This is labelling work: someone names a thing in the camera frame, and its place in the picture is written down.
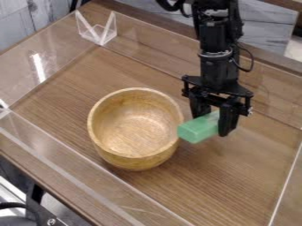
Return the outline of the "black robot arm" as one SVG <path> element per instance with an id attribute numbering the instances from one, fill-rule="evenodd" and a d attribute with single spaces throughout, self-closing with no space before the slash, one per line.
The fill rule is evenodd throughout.
<path id="1" fill-rule="evenodd" d="M 166 11 L 181 11 L 194 21 L 200 40 L 201 74 L 182 77 L 182 95 L 190 100 L 193 117 L 204 117 L 218 107 L 218 134 L 225 137 L 237 129 L 239 119 L 252 113 L 255 94 L 240 85 L 240 73 L 255 67 L 240 63 L 247 50 L 239 0 L 157 0 Z"/>

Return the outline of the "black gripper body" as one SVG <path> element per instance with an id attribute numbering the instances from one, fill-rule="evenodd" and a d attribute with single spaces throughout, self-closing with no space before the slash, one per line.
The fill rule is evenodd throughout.
<path id="1" fill-rule="evenodd" d="M 224 104 L 237 107 L 240 116 L 249 116 L 255 94 L 239 82 L 240 71 L 245 70 L 239 64 L 239 51 L 229 49 L 217 53 L 202 51 L 201 75 L 185 75 L 182 95 L 206 99 L 206 103 L 221 108 Z"/>

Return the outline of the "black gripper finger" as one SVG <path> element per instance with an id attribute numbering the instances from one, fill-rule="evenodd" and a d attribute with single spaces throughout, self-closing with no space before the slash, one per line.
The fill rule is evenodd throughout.
<path id="1" fill-rule="evenodd" d="M 218 134 L 221 137 L 226 137 L 237 129 L 239 118 L 237 107 L 230 104 L 224 104 L 220 108 L 218 119 Z"/>
<path id="2" fill-rule="evenodd" d="M 212 112 L 212 106 L 206 103 L 205 98 L 192 95 L 189 99 L 193 118 L 202 117 Z"/>

